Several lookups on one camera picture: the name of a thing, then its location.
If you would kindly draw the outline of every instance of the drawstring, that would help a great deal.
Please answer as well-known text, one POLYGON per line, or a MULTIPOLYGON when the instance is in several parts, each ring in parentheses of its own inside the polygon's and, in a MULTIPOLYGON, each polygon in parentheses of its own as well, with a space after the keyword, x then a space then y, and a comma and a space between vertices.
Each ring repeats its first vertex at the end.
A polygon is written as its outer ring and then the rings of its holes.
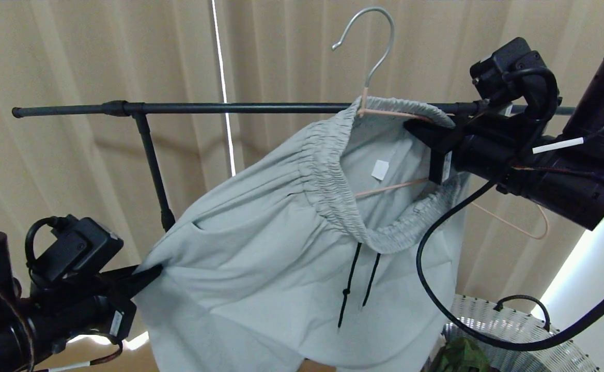
MULTIPOLYGON (((359 251, 361 250, 361 243, 357 244, 357 249, 354 251, 354 259, 352 259, 352 266, 350 267, 350 275, 347 278, 347 287, 343 290, 344 300, 341 304, 341 313, 339 314, 339 328, 341 328, 341 324, 343 323, 343 315, 345 312, 345 304, 347 304, 347 295, 350 294, 350 285, 352 283, 352 276, 354 275, 354 267, 357 266, 357 259, 359 258, 359 251)), ((378 264, 380 263, 380 254, 378 253, 375 257, 375 264, 373 265, 373 270, 370 273, 370 280, 368 280, 368 288, 366 289, 366 296, 364 297, 364 302, 361 306, 366 306, 366 301, 368 301, 368 295, 370 294, 370 288, 373 285, 373 279, 375 278, 375 271, 378 268, 378 264)))
POLYGON ((361 306, 366 306, 366 301, 368 301, 368 295, 370 294, 370 286, 373 285, 373 278, 375 278, 375 270, 378 268, 378 264, 380 263, 380 254, 375 256, 375 264, 373 265, 373 271, 370 273, 370 280, 368 281, 368 288, 366 289, 366 296, 364 296, 364 302, 361 306))
POLYGON ((357 258, 359 257, 359 251, 361 250, 361 243, 357 244, 357 250, 354 252, 354 259, 352 259, 352 267, 350 268, 350 275, 347 278, 347 287, 344 289, 344 301, 341 305, 341 314, 339 314, 339 328, 343 323, 343 314, 345 311, 345 304, 347 304, 347 295, 350 294, 350 283, 352 282, 352 275, 354 274, 354 266, 357 264, 357 258))

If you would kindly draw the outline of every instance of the brown wire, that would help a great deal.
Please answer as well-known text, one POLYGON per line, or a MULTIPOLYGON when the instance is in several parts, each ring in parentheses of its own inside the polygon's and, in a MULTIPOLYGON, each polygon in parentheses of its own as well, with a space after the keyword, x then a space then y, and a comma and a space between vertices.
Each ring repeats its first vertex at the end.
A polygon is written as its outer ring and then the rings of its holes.
POLYGON ((27 369, 27 372, 33 372, 33 369, 35 369, 35 342, 34 342, 33 332, 30 331, 30 327, 28 326, 28 323, 26 322, 26 319, 24 318, 24 316, 21 315, 21 313, 19 313, 19 310, 17 309, 17 307, 8 299, 7 295, 1 289, 0 289, 0 298, 10 308, 14 317, 16 317, 17 320, 19 321, 22 331, 26 335, 26 340, 28 342, 28 369, 27 369))

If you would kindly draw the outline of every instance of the black basket handle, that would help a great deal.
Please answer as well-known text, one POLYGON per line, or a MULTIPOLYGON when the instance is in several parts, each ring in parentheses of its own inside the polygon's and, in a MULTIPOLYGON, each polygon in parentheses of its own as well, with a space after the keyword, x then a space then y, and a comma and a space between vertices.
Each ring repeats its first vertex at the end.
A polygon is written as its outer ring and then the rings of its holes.
POLYGON ((525 294, 517 294, 517 295, 515 294, 513 296, 504 297, 503 299, 500 299, 499 301, 497 301, 497 304, 495 305, 494 310, 502 311, 502 309, 504 308, 504 302, 510 301, 510 300, 529 300, 529 301, 536 302, 538 307, 540 307, 540 310, 543 311, 543 315, 545 316, 545 324, 543 324, 543 329, 550 332, 550 313, 548 313, 547 307, 545 307, 545 305, 543 305, 543 303, 540 302, 539 299, 537 299, 536 297, 527 296, 525 294))

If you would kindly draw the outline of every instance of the black metal rod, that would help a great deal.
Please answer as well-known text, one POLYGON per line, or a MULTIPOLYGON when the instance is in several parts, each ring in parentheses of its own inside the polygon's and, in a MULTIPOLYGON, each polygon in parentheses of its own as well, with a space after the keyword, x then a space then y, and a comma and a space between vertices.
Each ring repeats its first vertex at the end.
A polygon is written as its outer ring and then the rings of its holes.
MULTIPOLYGON (((112 101, 105 104, 82 106, 15 107, 13 116, 52 116, 106 114, 131 116, 142 114, 333 114, 350 106, 351 103, 130 103, 112 101)), ((475 114, 476 103, 431 103, 449 114, 475 114)), ((524 111, 526 106, 515 104, 512 113, 524 111)), ((572 115, 575 107, 559 107, 556 115, 572 115)))
POLYGON ((168 231, 176 223, 176 217, 174 217, 173 212, 171 212, 169 202, 166 198, 166 191, 164 190, 164 183, 162 181, 162 173, 160 172, 160 166, 157 163, 155 146, 152 144, 152 137, 150 136, 148 118, 146 118, 146 114, 144 113, 134 113, 132 114, 132 118, 134 118, 136 121, 136 127, 138 128, 139 134, 141 134, 141 141, 143 142, 144 150, 146 150, 146 160, 148 160, 148 167, 150 168, 152 181, 155 183, 157 200, 160 203, 162 227, 165 231, 168 231))

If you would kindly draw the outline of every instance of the white wicker basket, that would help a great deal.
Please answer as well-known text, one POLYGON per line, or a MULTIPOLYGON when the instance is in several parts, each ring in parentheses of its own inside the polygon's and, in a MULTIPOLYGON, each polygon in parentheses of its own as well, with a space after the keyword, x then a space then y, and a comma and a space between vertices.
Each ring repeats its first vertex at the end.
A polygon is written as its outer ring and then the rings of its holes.
MULTIPOLYGON (((532 342, 545 339, 559 331, 550 326, 543 329, 545 322, 535 317, 504 307, 495 311, 495 302, 456 294, 451 313, 475 330, 510 342, 532 342)), ((465 333, 455 324, 444 325, 442 334, 450 342, 465 333)), ((554 348, 540 351, 510 351, 495 348, 477 341, 479 348, 488 356, 490 366, 501 372, 594 372, 600 370, 588 355, 573 344, 564 342, 554 348)))

